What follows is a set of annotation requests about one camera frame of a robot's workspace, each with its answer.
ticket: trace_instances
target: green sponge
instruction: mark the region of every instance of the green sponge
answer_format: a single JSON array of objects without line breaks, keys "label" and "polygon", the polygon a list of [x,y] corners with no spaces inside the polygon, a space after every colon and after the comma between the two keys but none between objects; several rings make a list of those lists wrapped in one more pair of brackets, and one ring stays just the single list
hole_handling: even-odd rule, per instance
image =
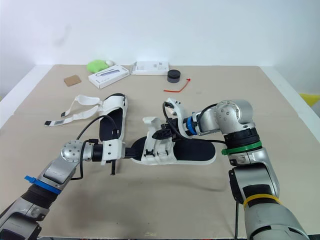
[{"label": "green sponge", "polygon": [[86,65],[86,69],[93,74],[107,68],[109,68],[109,65],[103,60],[93,60]]}]

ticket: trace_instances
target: black wire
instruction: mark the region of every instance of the black wire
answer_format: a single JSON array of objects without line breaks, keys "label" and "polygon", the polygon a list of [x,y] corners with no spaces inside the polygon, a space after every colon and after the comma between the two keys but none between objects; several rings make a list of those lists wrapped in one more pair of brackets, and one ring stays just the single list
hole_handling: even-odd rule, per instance
[{"label": "black wire", "polygon": [[89,142],[89,140],[85,140],[82,144],[81,153],[80,153],[80,177],[73,177],[70,180],[80,180],[84,178],[84,167],[83,167],[83,158],[84,158],[84,151],[86,147],[86,143]]},{"label": "black wire", "polygon": [[180,132],[176,129],[176,127],[174,126],[174,124],[172,123],[172,121],[169,119],[167,112],[166,112],[166,102],[164,102],[162,104],[162,111],[165,117],[165,120],[167,121],[167,123],[169,124],[170,128],[174,131],[174,133],[181,139],[186,140],[186,141],[202,141],[202,142],[211,142],[211,143],[220,143],[220,144],[226,144],[225,141],[221,141],[221,140],[207,140],[207,139],[198,139],[198,138],[187,138],[185,136],[182,136],[180,134]]},{"label": "black wire", "polygon": [[101,116],[98,116],[96,117],[95,119],[93,119],[91,122],[89,122],[89,124],[87,126],[85,126],[85,128],[80,132],[80,134],[78,135],[78,137],[76,138],[77,140],[80,139],[80,137],[82,136],[82,134],[84,134],[84,132],[87,130],[88,127],[90,127],[91,124],[93,124],[95,121],[97,121],[98,119],[101,119],[101,118],[107,118],[111,121],[113,127],[115,130],[118,130],[117,129],[117,125],[115,123],[115,121],[113,120],[112,117],[108,116],[108,115],[101,115]]},{"label": "black wire", "polygon": [[234,240],[238,240],[238,219],[239,219],[239,203],[235,202],[235,226],[234,226]]},{"label": "black wire", "polygon": [[202,118],[202,115],[205,113],[205,111],[207,111],[208,109],[210,109],[210,108],[212,108],[212,107],[215,107],[217,104],[215,103],[215,104],[211,104],[211,105],[209,105],[209,106],[207,106],[206,108],[204,108],[201,112],[200,112],[200,114],[199,114],[199,116],[198,116],[198,118],[197,118],[197,120],[196,120],[196,123],[198,124],[199,122],[200,122],[200,119]]}]

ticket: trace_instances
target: beige table surface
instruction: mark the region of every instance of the beige table surface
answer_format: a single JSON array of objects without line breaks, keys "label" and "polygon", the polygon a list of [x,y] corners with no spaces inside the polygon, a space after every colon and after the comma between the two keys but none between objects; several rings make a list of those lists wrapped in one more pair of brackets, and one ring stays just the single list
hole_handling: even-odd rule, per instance
[{"label": "beige table surface", "polygon": [[[162,114],[168,97],[189,111],[225,99],[246,99],[280,182],[280,200],[293,211],[308,234],[320,233],[320,144],[294,109],[256,66],[177,66],[181,80],[165,76],[129,76],[104,89],[88,81],[83,65],[55,65],[0,130],[0,210],[30,184],[25,175],[38,176],[75,139],[89,120],[45,127],[59,120],[76,95],[106,98],[123,93],[128,98],[124,141],[128,146],[147,133],[142,117]],[[78,75],[82,82],[67,87],[64,78]],[[185,79],[191,82],[181,93]],[[83,139],[98,138],[98,124]],[[220,133],[206,136],[220,139]],[[130,159],[110,164],[84,163],[84,179],[72,181],[41,223],[41,236],[92,238],[229,238],[234,234],[235,202],[229,186],[228,158],[217,148],[216,161],[207,166],[144,166]],[[239,236],[245,236],[242,206]]]}]

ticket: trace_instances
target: blue tape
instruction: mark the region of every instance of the blue tape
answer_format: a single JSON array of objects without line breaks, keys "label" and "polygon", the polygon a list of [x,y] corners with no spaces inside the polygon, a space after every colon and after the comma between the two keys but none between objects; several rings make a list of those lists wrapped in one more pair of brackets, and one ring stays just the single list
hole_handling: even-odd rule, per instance
[{"label": "blue tape", "polygon": [[193,135],[197,135],[196,131],[195,131],[194,128],[192,127],[191,118],[192,118],[192,116],[188,117],[188,120],[186,121],[186,127],[188,128],[188,130],[190,131],[190,133],[192,133]]},{"label": "blue tape", "polygon": [[61,193],[61,190],[53,187],[53,186],[50,186],[49,184],[46,184],[45,182],[43,181],[39,181],[37,180],[35,177],[32,177],[32,176],[25,176],[24,177],[25,180],[29,181],[29,183],[31,184],[35,184],[35,185],[38,185],[39,187],[42,187],[50,192],[53,192],[55,194],[60,194]]}]

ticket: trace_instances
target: small white box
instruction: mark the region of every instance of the small white box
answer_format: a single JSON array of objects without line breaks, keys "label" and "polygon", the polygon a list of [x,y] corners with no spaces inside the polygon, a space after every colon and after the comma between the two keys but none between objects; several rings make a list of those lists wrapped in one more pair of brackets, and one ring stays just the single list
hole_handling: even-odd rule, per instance
[{"label": "small white box", "polygon": [[132,75],[167,75],[167,61],[137,61],[133,64]]},{"label": "small white box", "polygon": [[102,71],[94,73],[89,76],[89,81],[93,83],[98,89],[103,89],[104,87],[119,81],[130,75],[128,69],[121,65],[114,65],[106,68]]}]

